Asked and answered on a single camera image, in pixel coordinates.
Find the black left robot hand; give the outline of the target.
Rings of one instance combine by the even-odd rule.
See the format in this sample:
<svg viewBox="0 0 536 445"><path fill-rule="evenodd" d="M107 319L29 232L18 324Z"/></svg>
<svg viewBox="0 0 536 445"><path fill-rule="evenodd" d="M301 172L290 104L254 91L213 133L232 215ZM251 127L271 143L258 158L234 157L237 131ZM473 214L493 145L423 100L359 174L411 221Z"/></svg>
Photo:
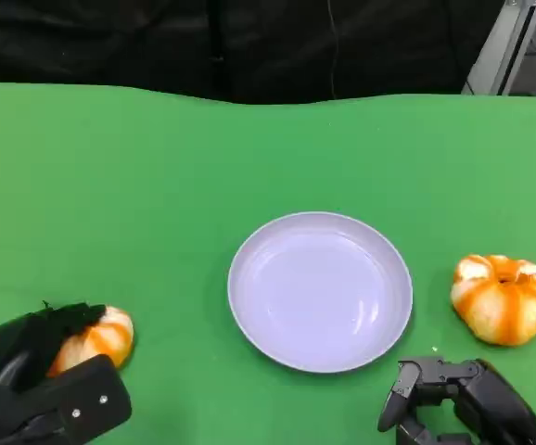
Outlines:
<svg viewBox="0 0 536 445"><path fill-rule="evenodd" d="M0 324L0 444L86 444L128 421L127 312L77 303Z"/></svg>

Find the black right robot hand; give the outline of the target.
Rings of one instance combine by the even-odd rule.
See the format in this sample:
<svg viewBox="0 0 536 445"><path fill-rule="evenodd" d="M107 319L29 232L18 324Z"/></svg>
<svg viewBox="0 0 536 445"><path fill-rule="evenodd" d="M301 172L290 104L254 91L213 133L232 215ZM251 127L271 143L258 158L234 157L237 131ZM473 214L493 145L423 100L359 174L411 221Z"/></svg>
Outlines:
<svg viewBox="0 0 536 445"><path fill-rule="evenodd" d="M536 444L536 413L514 387L482 359L448 362L441 357L404 358L378 418L377 430L396 431L398 444ZM467 433L434 435L417 409L453 402Z"/></svg>

